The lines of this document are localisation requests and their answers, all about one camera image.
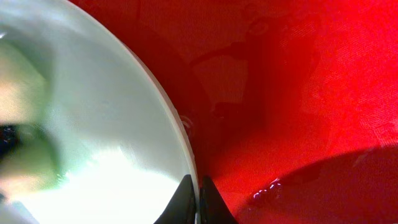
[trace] red fabric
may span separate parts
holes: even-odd
[[[395,0],[73,0],[132,49],[237,215],[277,177],[398,141]]]

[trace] red surface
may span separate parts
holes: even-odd
[[[398,141],[395,0],[72,2],[151,69],[241,223],[275,178]]]

